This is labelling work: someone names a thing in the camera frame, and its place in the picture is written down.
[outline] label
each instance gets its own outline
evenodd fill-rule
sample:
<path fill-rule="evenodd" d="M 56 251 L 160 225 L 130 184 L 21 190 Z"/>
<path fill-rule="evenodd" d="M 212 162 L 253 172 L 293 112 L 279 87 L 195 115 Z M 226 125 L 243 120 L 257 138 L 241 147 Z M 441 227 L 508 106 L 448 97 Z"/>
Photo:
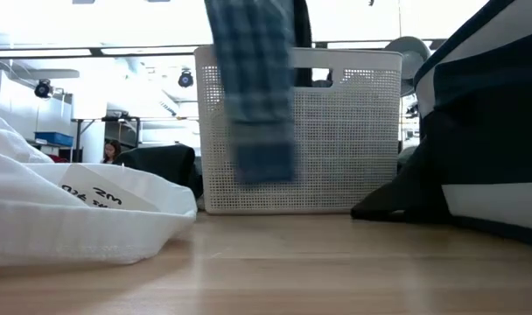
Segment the label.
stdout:
<path fill-rule="evenodd" d="M 58 185 L 90 207 L 157 211 L 148 201 L 80 164 L 71 164 Z"/>

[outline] perforated plastic basket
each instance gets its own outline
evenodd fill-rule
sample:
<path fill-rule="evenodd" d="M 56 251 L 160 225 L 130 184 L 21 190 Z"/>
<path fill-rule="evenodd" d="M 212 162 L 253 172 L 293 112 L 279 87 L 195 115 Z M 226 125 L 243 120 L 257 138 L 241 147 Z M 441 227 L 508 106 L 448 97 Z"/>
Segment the perforated plastic basket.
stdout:
<path fill-rule="evenodd" d="M 347 212 L 396 174 L 402 56 L 295 49 L 295 67 L 333 69 L 331 87 L 297 87 L 297 180 L 235 182 L 223 87 L 211 46 L 195 52 L 206 210 L 210 214 Z"/>

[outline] woman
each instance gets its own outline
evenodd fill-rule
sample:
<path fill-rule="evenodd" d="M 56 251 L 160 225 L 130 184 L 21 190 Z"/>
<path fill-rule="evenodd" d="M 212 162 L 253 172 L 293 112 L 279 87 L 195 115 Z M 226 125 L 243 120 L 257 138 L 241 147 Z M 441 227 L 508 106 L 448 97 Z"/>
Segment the woman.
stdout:
<path fill-rule="evenodd" d="M 105 143 L 105 158 L 102 160 L 102 162 L 104 164 L 112 164 L 121 152 L 122 150 L 118 141 L 111 140 Z"/>

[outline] blue checkered cloth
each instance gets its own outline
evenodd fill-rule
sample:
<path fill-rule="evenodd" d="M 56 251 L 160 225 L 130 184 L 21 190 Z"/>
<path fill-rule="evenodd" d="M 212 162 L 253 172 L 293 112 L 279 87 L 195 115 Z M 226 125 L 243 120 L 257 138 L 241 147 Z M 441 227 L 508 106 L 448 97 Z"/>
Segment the blue checkered cloth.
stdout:
<path fill-rule="evenodd" d="M 245 184 L 294 177 L 293 2 L 206 0 L 236 178 Z"/>

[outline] wooden floor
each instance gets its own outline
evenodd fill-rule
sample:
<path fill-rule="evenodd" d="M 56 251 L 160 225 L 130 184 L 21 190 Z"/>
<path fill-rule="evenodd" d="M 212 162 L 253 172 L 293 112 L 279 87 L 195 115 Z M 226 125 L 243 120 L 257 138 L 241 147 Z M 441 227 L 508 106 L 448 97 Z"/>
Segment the wooden floor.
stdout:
<path fill-rule="evenodd" d="M 532 314 L 532 247 L 347 216 L 199 217 L 126 267 L 0 269 L 0 314 Z"/>

